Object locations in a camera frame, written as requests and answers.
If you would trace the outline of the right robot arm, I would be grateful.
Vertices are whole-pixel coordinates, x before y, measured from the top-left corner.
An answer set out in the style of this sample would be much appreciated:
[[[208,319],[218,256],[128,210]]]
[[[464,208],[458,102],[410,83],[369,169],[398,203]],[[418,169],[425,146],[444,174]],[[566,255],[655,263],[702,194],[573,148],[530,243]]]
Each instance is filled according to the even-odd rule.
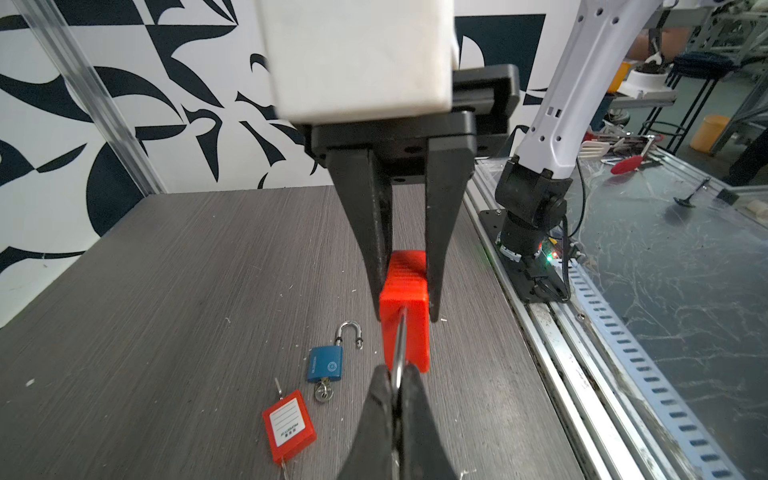
[[[656,1],[584,1],[553,80],[528,133],[506,162],[496,187],[505,219],[498,237],[509,278],[526,302],[566,302],[566,269],[540,250],[554,228],[565,228],[566,193],[588,123],[610,73],[634,36],[659,8]],[[517,101],[510,65],[455,73],[466,98],[449,113],[357,113],[339,109],[302,122],[307,153],[330,173],[360,247],[377,316],[401,308],[436,321],[445,259],[473,160],[497,143]],[[392,184],[425,186],[425,247],[403,253],[392,245]]]

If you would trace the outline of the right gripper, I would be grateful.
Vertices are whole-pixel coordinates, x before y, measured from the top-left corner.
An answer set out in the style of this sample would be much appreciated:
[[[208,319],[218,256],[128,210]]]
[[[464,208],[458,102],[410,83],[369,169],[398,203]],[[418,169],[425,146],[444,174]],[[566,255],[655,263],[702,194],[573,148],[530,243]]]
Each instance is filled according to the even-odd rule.
[[[390,177],[422,183],[425,173],[426,275],[430,321],[436,323],[447,250],[475,154],[500,150],[519,102],[518,68],[493,65],[453,73],[449,112],[300,128],[305,153],[330,173],[363,258],[375,312],[392,254]]]

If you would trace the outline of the red padlock long shackle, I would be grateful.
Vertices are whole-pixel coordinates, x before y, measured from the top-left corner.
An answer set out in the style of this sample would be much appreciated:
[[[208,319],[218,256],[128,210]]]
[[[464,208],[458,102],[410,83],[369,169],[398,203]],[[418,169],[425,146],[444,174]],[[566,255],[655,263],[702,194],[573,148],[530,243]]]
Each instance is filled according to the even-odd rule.
[[[386,281],[379,295],[384,360],[395,392],[404,385],[407,366],[420,373],[430,368],[430,316],[426,252],[392,253]]]

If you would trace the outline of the blue padlock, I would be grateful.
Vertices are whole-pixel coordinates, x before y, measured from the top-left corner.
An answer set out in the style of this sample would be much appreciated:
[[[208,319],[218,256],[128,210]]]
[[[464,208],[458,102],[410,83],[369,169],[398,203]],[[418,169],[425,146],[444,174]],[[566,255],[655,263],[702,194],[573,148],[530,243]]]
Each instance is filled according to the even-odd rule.
[[[361,350],[364,346],[363,330],[356,321],[342,323],[329,345],[313,347],[309,352],[307,381],[314,385],[314,398],[318,403],[327,403],[333,397],[333,383],[343,375],[343,335],[346,330],[354,331],[354,347]]]

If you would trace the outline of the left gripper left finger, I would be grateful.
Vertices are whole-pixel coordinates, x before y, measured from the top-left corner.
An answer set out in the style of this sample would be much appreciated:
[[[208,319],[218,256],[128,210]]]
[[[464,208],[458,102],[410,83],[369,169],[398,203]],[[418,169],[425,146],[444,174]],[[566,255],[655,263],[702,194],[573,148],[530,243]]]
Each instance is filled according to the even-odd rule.
[[[393,478],[393,392],[389,369],[377,366],[371,377],[355,437],[338,479]]]

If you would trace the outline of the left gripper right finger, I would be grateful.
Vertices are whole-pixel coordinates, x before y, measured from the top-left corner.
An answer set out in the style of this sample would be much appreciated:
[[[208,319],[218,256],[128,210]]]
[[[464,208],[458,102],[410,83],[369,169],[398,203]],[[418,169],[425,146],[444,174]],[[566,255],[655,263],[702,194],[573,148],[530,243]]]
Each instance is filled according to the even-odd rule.
[[[399,388],[400,479],[457,479],[428,402],[419,370],[407,365]]]

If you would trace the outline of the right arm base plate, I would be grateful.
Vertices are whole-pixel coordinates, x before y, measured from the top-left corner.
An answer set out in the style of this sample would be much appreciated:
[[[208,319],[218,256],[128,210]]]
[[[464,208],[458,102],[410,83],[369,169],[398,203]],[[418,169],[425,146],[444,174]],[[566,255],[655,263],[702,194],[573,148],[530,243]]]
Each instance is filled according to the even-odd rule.
[[[513,289],[524,303],[567,302],[570,287],[542,250],[545,234],[504,209],[482,210],[484,232],[500,255]]]

